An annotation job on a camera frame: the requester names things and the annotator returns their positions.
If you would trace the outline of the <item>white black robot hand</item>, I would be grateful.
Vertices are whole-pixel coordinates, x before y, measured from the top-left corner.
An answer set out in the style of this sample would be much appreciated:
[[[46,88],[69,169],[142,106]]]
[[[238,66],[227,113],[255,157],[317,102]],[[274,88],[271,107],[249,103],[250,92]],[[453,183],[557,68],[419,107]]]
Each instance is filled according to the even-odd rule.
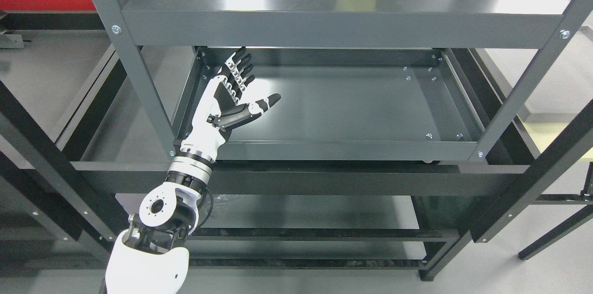
[[[181,142],[178,156],[198,156],[208,163],[228,142],[234,129],[263,115],[278,101],[279,94],[244,102],[243,93],[254,81],[252,55],[241,47],[227,58],[209,80],[191,120],[191,132]]]

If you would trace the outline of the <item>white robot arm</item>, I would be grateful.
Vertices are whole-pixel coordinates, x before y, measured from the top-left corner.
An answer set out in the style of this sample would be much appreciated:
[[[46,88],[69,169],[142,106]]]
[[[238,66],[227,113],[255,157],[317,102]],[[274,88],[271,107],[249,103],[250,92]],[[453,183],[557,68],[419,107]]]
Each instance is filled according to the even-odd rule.
[[[102,294],[175,294],[186,280],[190,253],[187,238],[204,224],[199,209],[208,188],[214,159],[180,152],[165,181],[141,201],[128,218],[129,227],[114,241]]]

